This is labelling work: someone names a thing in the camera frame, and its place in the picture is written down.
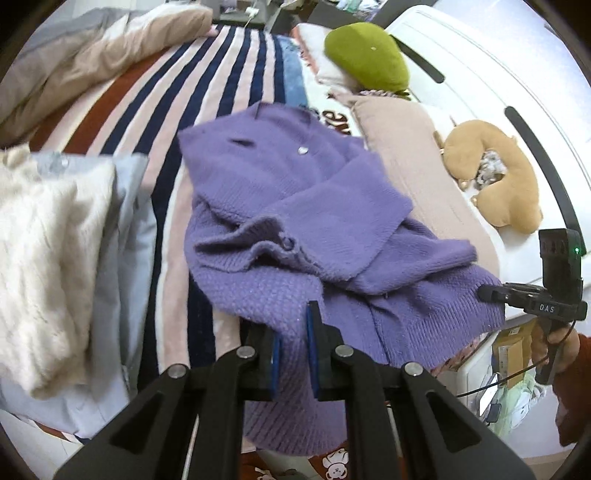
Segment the red sleeve right forearm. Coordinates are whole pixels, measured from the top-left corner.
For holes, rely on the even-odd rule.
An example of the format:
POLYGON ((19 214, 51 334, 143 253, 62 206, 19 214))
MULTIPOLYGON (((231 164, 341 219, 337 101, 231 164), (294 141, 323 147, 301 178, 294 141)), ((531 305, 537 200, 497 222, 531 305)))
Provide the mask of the red sleeve right forearm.
POLYGON ((579 334, 578 340, 577 356, 553 383, 559 400, 556 425, 562 446, 577 443, 590 423, 590 338, 579 334))

